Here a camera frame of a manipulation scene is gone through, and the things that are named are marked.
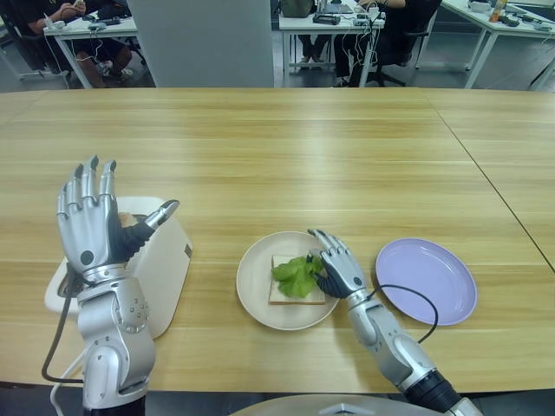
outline purple plate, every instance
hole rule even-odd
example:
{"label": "purple plate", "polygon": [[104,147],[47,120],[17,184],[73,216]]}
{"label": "purple plate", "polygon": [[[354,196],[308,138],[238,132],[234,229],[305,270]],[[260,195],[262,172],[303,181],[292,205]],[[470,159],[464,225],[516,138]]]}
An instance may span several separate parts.
{"label": "purple plate", "polygon": [[[402,238],[386,245],[375,261],[379,284],[414,289],[439,312],[439,325],[454,325],[476,308],[478,290],[467,266],[451,251],[420,238]],[[434,310],[424,299],[396,288],[383,292],[402,312],[418,321],[434,323]]]}

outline beige plate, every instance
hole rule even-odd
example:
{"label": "beige plate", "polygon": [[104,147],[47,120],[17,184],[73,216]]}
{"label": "beige plate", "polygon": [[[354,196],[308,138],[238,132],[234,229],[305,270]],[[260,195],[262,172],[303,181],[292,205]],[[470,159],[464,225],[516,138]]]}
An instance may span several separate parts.
{"label": "beige plate", "polygon": [[324,305],[270,305],[271,257],[306,256],[321,247],[311,235],[283,231],[258,240],[243,256],[237,270],[239,300],[251,316],[267,327],[296,331],[324,320],[338,299],[326,295]]}

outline bottle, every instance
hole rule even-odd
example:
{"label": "bottle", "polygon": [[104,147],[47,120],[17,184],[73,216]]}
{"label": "bottle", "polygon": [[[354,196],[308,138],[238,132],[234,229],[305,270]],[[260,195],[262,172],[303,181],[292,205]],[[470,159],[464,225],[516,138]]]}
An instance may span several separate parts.
{"label": "bottle", "polygon": [[506,0],[497,0],[495,7],[493,8],[492,15],[489,16],[489,21],[492,23],[497,22],[500,19],[501,11],[505,7]]}

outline silver robotic hand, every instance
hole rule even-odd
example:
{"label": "silver robotic hand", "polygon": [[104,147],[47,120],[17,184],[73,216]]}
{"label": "silver robotic hand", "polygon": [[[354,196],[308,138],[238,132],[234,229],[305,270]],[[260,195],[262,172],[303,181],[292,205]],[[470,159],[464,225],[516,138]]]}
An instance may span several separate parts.
{"label": "silver robotic hand", "polygon": [[144,221],[123,228],[114,195],[115,161],[103,168],[95,190],[98,158],[79,165],[58,196],[57,218],[69,275],[85,288],[77,297],[78,327],[85,341],[83,406],[87,414],[144,413],[155,350],[148,305],[128,260],[175,212],[167,201]]}
{"label": "silver robotic hand", "polygon": [[317,275],[318,287],[347,300],[356,338],[375,358],[382,374],[414,405],[448,415],[480,416],[473,403],[462,399],[437,371],[421,345],[368,292],[364,273],[345,243],[325,231],[308,232],[324,247],[320,257],[327,276]]}
{"label": "silver robotic hand", "polygon": [[122,228],[114,195],[115,160],[102,170],[100,191],[95,178],[98,158],[79,165],[58,195],[58,229],[66,258],[77,273],[91,276],[91,283],[106,280],[103,268],[126,263],[180,203],[167,201],[133,227]]}

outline green lettuce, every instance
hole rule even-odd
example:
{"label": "green lettuce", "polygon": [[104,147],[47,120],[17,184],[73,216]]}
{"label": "green lettuce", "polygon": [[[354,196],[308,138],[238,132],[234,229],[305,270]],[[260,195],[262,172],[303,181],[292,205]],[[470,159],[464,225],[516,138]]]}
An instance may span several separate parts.
{"label": "green lettuce", "polygon": [[306,297],[316,286],[315,273],[323,269],[320,257],[295,257],[271,270],[279,291],[288,297]]}

